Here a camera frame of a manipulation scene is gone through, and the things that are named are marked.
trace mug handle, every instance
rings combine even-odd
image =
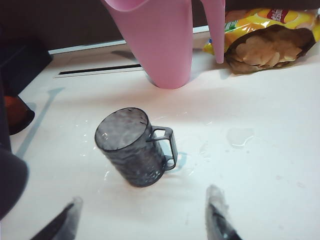
[[[165,131],[164,135],[163,136],[154,136],[154,133],[156,130]],[[177,152],[177,146],[176,146],[176,141],[175,141],[175,137],[174,137],[174,131],[170,127],[152,126],[152,132],[151,132],[147,142],[154,142],[154,141],[160,141],[160,140],[169,140],[170,148],[171,148],[171,152],[172,152],[172,156],[165,155],[164,170],[168,171],[168,170],[174,169],[177,164],[177,159],[178,159],[178,152]],[[173,159],[173,165],[168,166],[168,161],[171,159]]]

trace water spill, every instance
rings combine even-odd
[[[299,187],[299,188],[302,188],[302,189],[305,189],[306,188],[306,185],[304,185],[302,182],[297,182],[296,185]]]
[[[226,134],[229,144],[233,148],[243,148],[255,136],[253,128],[230,128]]]

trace water droplet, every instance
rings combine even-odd
[[[206,141],[199,149],[199,154],[204,155],[208,150],[208,141]]]
[[[299,187],[299,188],[302,188],[302,189],[305,189],[306,186],[302,183],[302,182],[297,182],[296,185]]]
[[[107,176],[108,176],[109,173],[110,173],[110,171],[106,171],[106,173],[105,173],[105,175],[104,175],[104,178],[103,178],[104,181],[107,180]]]
[[[104,140],[108,140],[108,133],[102,133],[101,136],[104,137]]]
[[[229,144],[233,148],[243,148],[255,136],[252,128],[230,128],[226,134]]]
[[[184,225],[188,225],[189,224],[189,212],[186,214],[186,218],[185,218],[185,222]]]

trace white surface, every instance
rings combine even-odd
[[[21,94],[36,117],[11,141],[30,176],[2,239],[30,239],[80,196],[77,240],[205,240],[210,184],[243,240],[318,239],[319,45],[293,67],[235,76],[201,52],[207,37],[195,36],[191,81],[176,90],[144,71],[54,78],[75,56],[121,45],[56,55]],[[124,107],[174,131],[177,167],[150,187],[128,185],[95,147],[98,124]]]

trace dark object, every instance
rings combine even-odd
[[[155,136],[156,130],[165,131]],[[159,140],[169,140],[172,156],[164,155]],[[95,142],[120,174],[135,187],[146,187],[176,166],[178,152],[171,128],[152,126],[139,108],[120,109],[97,127]]]
[[[139,67],[141,67],[140,64],[130,64],[130,65],[120,65],[120,66],[106,66],[106,67],[88,68],[88,69],[81,69],[81,70],[61,71],[61,72],[59,72],[59,75],[77,74],[77,73],[89,73],[89,72],[116,70],[116,69],[132,69],[132,68],[139,68]]]
[[[73,240],[76,238],[83,201],[75,197],[58,216],[31,240]]]
[[[4,100],[9,134],[17,134],[32,122],[35,112],[18,96],[5,96]]]
[[[48,50],[35,39],[0,44],[0,75],[4,95],[16,97],[52,61]]]
[[[206,191],[205,224],[208,240],[242,240],[214,204],[225,206],[222,192],[214,185]]]
[[[226,0],[225,10],[244,10],[256,8],[311,10],[320,8],[320,0]]]
[[[27,165],[11,153],[5,99],[0,78],[0,220],[20,198],[27,179]]]

